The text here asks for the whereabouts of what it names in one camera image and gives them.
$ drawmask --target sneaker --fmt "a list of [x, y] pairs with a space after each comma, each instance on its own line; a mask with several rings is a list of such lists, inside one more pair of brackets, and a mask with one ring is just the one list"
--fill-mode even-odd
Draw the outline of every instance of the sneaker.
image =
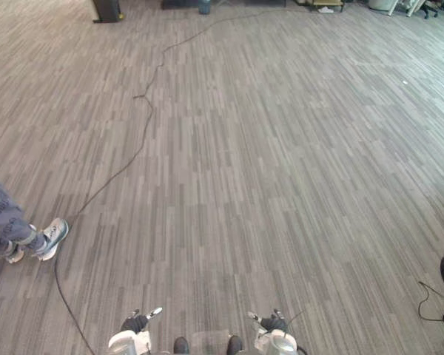
[[4, 256], [5, 260], [10, 264], [17, 263], [24, 257], [24, 250], [18, 244], [12, 243], [12, 247], [13, 250]]
[[35, 256], [41, 261], [46, 261], [54, 257], [58, 250], [58, 244], [67, 236], [69, 225], [66, 220], [56, 218], [50, 226], [43, 230], [46, 246], [44, 250], [38, 250]]

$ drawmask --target shoe sole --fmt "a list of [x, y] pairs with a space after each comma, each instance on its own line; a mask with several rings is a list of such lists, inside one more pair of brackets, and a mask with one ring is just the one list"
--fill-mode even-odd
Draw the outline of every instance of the shoe sole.
[[44, 257], [39, 257], [40, 261], [46, 261], [51, 259], [52, 257], [54, 257], [54, 255], [56, 254], [56, 251], [58, 250], [58, 245], [60, 242], [58, 242], [55, 246], [53, 246]]
[[6, 257], [5, 260], [9, 263], [9, 264], [15, 264], [18, 261], [20, 261], [21, 259], [23, 259], [24, 257], [24, 251], [22, 251], [21, 249], [19, 249], [15, 255], [13, 255], [12, 257]]

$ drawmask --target floor cable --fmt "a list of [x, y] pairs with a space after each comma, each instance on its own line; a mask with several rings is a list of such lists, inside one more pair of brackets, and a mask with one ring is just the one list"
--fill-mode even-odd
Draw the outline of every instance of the floor cable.
[[428, 318], [428, 317], [424, 317], [423, 314], [421, 313], [421, 306], [423, 305], [424, 302], [426, 302], [427, 300], [429, 300], [429, 290], [433, 291], [436, 295], [438, 295], [441, 298], [444, 298], [444, 294], [441, 294], [440, 292], [436, 291], [434, 288], [432, 288], [430, 285], [428, 285], [427, 283], [424, 283], [423, 281], [418, 281], [418, 284], [420, 284], [426, 291], [426, 297], [424, 300], [421, 300], [421, 302], [417, 305], [417, 315], [422, 319], [422, 320], [427, 320], [428, 322], [444, 322], [443, 318], [439, 319], [439, 318]]
[[[172, 44], [168, 47], [166, 47], [162, 52], [161, 52], [161, 62], [155, 67], [152, 77], [150, 79], [150, 81], [148, 82], [147, 86], [145, 87], [145, 90], [143, 91], [143, 93], [139, 94], [139, 95], [135, 95], [133, 96], [133, 99], [138, 99], [138, 98], [143, 98], [148, 107], [149, 107], [149, 113], [147, 115], [147, 119], [145, 122], [145, 126], [144, 126], [144, 132], [143, 132], [143, 137], [141, 139], [141, 144], [138, 147], [138, 149], [136, 150], [136, 152], [133, 154], [133, 156], [128, 160], [127, 164], [125, 164], [121, 169], [119, 169], [115, 174], [113, 174], [96, 192], [94, 192], [89, 198], [87, 198], [84, 203], [82, 204], [82, 207], [77, 211], [76, 214], [73, 215], [73, 219], [70, 220], [70, 232], [72, 231], [72, 227], [74, 225], [74, 223], [77, 221], [77, 219], [81, 216], [82, 212], [87, 208], [87, 206], [103, 191], [105, 190], [110, 183], [117, 178], [122, 172], [124, 172], [125, 170], [128, 169], [128, 167], [133, 163], [133, 161], [135, 161], [136, 157], [138, 156], [138, 154], [141, 153], [141, 151], [144, 149], [145, 147], [145, 140], [146, 140], [146, 136], [147, 136], [147, 130], [148, 130], [148, 126], [150, 121], [152, 120], [154, 111], [155, 111], [155, 107], [153, 106], [152, 102], [150, 99], [148, 99], [147, 94], [149, 92], [149, 89], [151, 88], [151, 86], [154, 84], [155, 79], [156, 79], [156, 75], [158, 74], [158, 71], [160, 68], [162, 68], [165, 64], [165, 55], [168, 51], [170, 51], [173, 48], [179, 47], [182, 44], [185, 44], [187, 42], [192, 41], [193, 39], [197, 38], [198, 36], [204, 34], [205, 32], [207, 32], [208, 30], [210, 30], [212, 27], [214, 27], [217, 24], [220, 24], [222, 22], [228, 22], [228, 21], [234, 21], [234, 20], [241, 20], [241, 19], [246, 19], [246, 18], [255, 18], [255, 17], [259, 17], [262, 15], [265, 15], [267, 13], [307, 13], [307, 11], [305, 10], [288, 10], [288, 9], [276, 9], [276, 10], [265, 10], [265, 11], [261, 11], [259, 13], [254, 13], [254, 14], [250, 14], [250, 15], [243, 15], [243, 16], [236, 16], [236, 17], [231, 17], [231, 18], [223, 18], [221, 20], [217, 20], [212, 22], [209, 26], [205, 27], [203, 30], [197, 32], [196, 34], [190, 36], [189, 38], [184, 39], [183, 41], [180, 41], [178, 43]], [[67, 311], [69, 312], [70, 316], [73, 319], [74, 325], [75, 327], [78, 329], [79, 334], [81, 335], [81, 338], [83, 339], [87, 349], [89, 350], [89, 352], [92, 355], [95, 355], [95, 351], [92, 349], [92, 347], [90, 346], [87, 338], [84, 335], [84, 332], [82, 331], [81, 326], [78, 323], [78, 320], [75, 317], [75, 314], [73, 313], [66, 297], [64, 296], [64, 292], [62, 291], [62, 287], [61, 287], [61, 282], [59, 281], [59, 273], [58, 273], [58, 265], [59, 265], [59, 255], [60, 255], [60, 251], [62, 250], [62, 244], [61, 244], [61, 248], [58, 248], [58, 251], [56, 252], [56, 256], [55, 256], [55, 262], [54, 262], [54, 277], [55, 277], [55, 281], [56, 281], [56, 285], [58, 287], [58, 292], [59, 295], [61, 296], [62, 302], [64, 303], [64, 305], [66, 306]]]

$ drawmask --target power cord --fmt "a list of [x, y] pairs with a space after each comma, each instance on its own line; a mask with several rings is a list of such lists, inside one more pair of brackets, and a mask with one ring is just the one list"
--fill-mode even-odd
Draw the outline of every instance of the power cord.
[[[296, 318], [298, 318], [298, 317], [299, 317], [301, 314], [303, 314], [303, 313], [304, 313], [304, 310], [298, 312], [294, 317], [292, 317], [292, 318], [288, 321], [288, 324], [286, 324], [286, 330], [288, 329], [289, 325], [293, 322], [293, 320], [295, 320]], [[297, 351], [300, 351], [300, 352], [303, 353], [304, 355], [308, 355], [308, 352], [307, 352], [304, 348], [300, 347], [299, 345], [297, 346], [297, 349], [296, 349], [296, 350], [297, 350]]]
[[429, 290], [433, 291], [433, 292], [434, 292], [435, 294], [437, 294], [439, 297], [444, 298], [444, 295], [441, 294], [440, 292], [436, 291], [434, 288], [432, 288], [430, 285], [424, 283], [423, 281], [418, 281], [417, 283], [419, 283], [419, 284], [425, 289], [425, 291], [426, 291], [426, 298], [425, 298], [424, 300], [422, 300], [422, 301], [420, 302], [419, 305], [417, 305], [417, 314], [418, 314], [418, 316], [420, 316], [420, 318], [421, 318], [422, 320], [427, 320], [428, 322], [444, 322], [444, 319], [443, 319], [443, 318], [441, 318], [441, 319], [427, 318], [427, 317], [424, 317], [424, 316], [421, 314], [421, 305], [423, 305], [424, 302], [426, 302], [427, 300], [429, 300], [429, 296], [430, 296], [430, 294], [429, 294]]
[[[236, 17], [231, 17], [231, 18], [223, 18], [221, 20], [217, 20], [215, 22], [213, 22], [212, 24], [210, 24], [208, 27], [204, 28], [202, 31], [196, 33], [195, 35], [190, 36], [189, 38], [184, 39], [183, 41], [180, 41], [176, 44], [172, 44], [168, 47], [166, 47], [163, 52], [161, 53], [162, 56], [162, 60], [161, 63], [158, 64], [155, 67], [155, 70], [153, 71], [151, 80], [148, 82], [144, 92], [140, 95], [135, 95], [133, 96], [133, 99], [136, 98], [144, 98], [144, 100], [147, 102], [150, 110], [147, 116], [147, 120], [145, 122], [145, 127], [144, 127], [144, 132], [143, 132], [143, 137], [141, 139], [141, 145], [138, 147], [138, 149], [136, 150], [135, 154], [128, 160], [127, 164], [125, 164], [124, 167], [122, 167], [120, 170], [118, 170], [114, 175], [112, 175], [103, 185], [100, 189], [98, 189], [91, 197], [89, 197], [87, 200], [84, 201], [82, 207], [77, 211], [77, 213], [73, 216], [73, 220], [70, 220], [70, 226], [72, 229], [73, 224], [75, 223], [75, 221], [79, 218], [79, 216], [81, 215], [81, 213], [86, 209], [86, 207], [98, 196], [98, 194], [100, 194], [105, 188], [107, 188], [110, 183], [116, 178], [118, 177], [122, 172], [124, 172], [125, 170], [128, 169], [128, 167], [133, 163], [133, 161], [135, 161], [136, 157], [138, 154], [140, 154], [140, 152], [143, 150], [144, 148], [144, 144], [145, 144], [145, 140], [146, 140], [146, 136], [147, 136], [147, 129], [149, 126], [149, 122], [152, 120], [152, 116], [153, 116], [153, 112], [155, 111], [154, 106], [152, 105], [152, 102], [150, 99], [148, 99], [147, 94], [149, 91], [149, 88], [153, 85], [153, 83], [155, 82], [156, 79], [156, 75], [158, 73], [158, 70], [160, 68], [162, 68], [164, 66], [165, 63], [165, 55], [166, 53], [171, 50], [172, 48], [176, 48], [181, 46], [182, 44], [185, 44], [187, 42], [192, 41], [194, 38], [197, 38], [198, 36], [202, 35], [203, 33], [207, 32], [210, 28], [214, 27], [216, 24], [220, 24], [222, 22], [227, 22], [227, 21], [232, 21], [232, 20], [239, 20], [239, 19], [245, 19], [245, 18], [254, 18], [254, 17], [259, 17], [262, 16], [264, 14], [267, 13], [306, 13], [306, 11], [304, 10], [287, 10], [287, 9], [278, 9], [278, 10], [266, 10], [266, 11], [261, 11], [259, 13], [256, 14], [251, 14], [251, 15], [244, 15], [244, 16], [236, 16]], [[69, 312], [69, 315], [71, 316], [71, 318], [73, 319], [74, 325], [75, 327], [78, 329], [79, 334], [81, 335], [82, 340], [84, 341], [87, 349], [89, 350], [89, 352], [92, 355], [95, 355], [94, 350], [91, 348], [89, 342], [87, 341], [87, 338], [84, 335], [84, 332], [82, 331], [78, 320], [76, 319], [73, 311], [71, 310], [71, 307], [69, 306], [68, 301], [66, 300], [66, 297], [64, 296], [64, 293], [62, 291], [62, 287], [61, 287], [61, 283], [59, 282], [59, 275], [58, 275], [58, 262], [59, 262], [59, 255], [60, 255], [60, 251], [62, 250], [62, 244], [61, 244], [61, 248], [58, 248], [58, 251], [56, 252], [56, 256], [55, 256], [55, 262], [54, 262], [54, 277], [55, 277], [55, 281], [56, 281], [56, 285], [58, 286], [58, 292], [59, 295], [61, 296], [61, 299], [64, 303], [64, 305], [66, 306], [67, 311]], [[304, 354], [306, 354], [306, 352], [304, 351], [304, 349], [302, 348], [298, 348], [298, 350], [301, 350]]]

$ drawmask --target pant leg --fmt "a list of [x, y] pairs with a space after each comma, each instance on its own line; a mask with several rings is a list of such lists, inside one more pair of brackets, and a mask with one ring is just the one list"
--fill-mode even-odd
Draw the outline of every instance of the pant leg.
[[0, 254], [6, 251], [9, 242], [36, 251], [44, 245], [45, 239], [42, 233], [31, 229], [23, 219], [23, 211], [0, 184]]

